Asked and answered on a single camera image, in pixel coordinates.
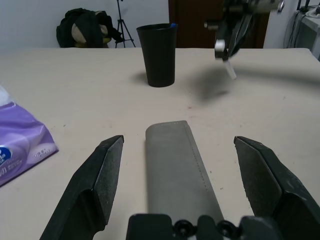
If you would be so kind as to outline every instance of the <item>wooden door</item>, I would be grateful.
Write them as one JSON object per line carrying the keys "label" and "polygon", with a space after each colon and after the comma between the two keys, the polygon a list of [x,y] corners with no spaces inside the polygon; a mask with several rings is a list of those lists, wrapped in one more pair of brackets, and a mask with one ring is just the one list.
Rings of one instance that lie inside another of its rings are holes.
{"label": "wooden door", "polygon": [[[177,48],[214,48],[215,31],[204,27],[207,20],[223,17],[224,0],[168,0],[170,23],[178,24]],[[260,14],[243,48],[263,48],[269,13]]]}

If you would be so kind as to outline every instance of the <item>white table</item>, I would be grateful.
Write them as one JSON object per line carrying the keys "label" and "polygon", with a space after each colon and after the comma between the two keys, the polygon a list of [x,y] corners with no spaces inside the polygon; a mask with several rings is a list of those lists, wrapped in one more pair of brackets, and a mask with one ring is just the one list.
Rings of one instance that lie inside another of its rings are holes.
{"label": "white table", "polygon": [[234,136],[272,148],[320,204],[320,63],[306,49],[247,49],[231,81],[211,49],[177,49],[176,83],[146,84],[140,48],[29,49],[0,57],[0,82],[50,129],[60,152],[0,188],[0,233],[36,240],[71,176],[100,141],[124,135],[109,225],[95,240],[124,240],[147,210],[144,141],[152,124],[187,120],[222,213],[252,210]]}

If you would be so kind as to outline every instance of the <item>black cup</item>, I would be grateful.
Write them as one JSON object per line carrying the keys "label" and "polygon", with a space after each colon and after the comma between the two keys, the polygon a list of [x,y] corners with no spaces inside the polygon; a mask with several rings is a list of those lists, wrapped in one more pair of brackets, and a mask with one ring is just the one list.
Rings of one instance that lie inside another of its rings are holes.
{"label": "black cup", "polygon": [[138,27],[148,84],[167,87],[175,82],[176,24],[163,23]]}

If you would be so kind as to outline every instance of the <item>purple tissue package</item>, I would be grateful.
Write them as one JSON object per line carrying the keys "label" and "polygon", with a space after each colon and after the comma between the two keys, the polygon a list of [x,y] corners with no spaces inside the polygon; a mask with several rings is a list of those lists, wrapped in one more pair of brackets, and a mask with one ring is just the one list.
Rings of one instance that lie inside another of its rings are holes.
{"label": "purple tissue package", "polygon": [[44,124],[14,102],[0,106],[0,186],[58,151]]}

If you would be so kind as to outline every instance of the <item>tripod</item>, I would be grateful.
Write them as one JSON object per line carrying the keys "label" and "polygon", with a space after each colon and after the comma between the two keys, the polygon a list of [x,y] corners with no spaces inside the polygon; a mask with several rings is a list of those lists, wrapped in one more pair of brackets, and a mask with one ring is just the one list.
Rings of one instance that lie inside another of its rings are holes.
{"label": "tripod", "polygon": [[[122,37],[123,37],[123,47],[124,48],[126,47],[126,41],[131,41],[133,46],[136,47],[136,45],[134,43],[134,40],[132,39],[132,37],[130,35],[130,32],[129,32],[128,28],[127,28],[127,25],[126,25],[125,21],[121,18],[119,0],[116,0],[116,2],[118,4],[118,12],[119,12],[119,20],[118,20],[117,30],[119,31],[119,27],[121,27],[121,34],[122,34]],[[130,39],[125,39],[125,33],[124,33],[124,27],[123,26],[125,27],[125,30],[128,33]]]}

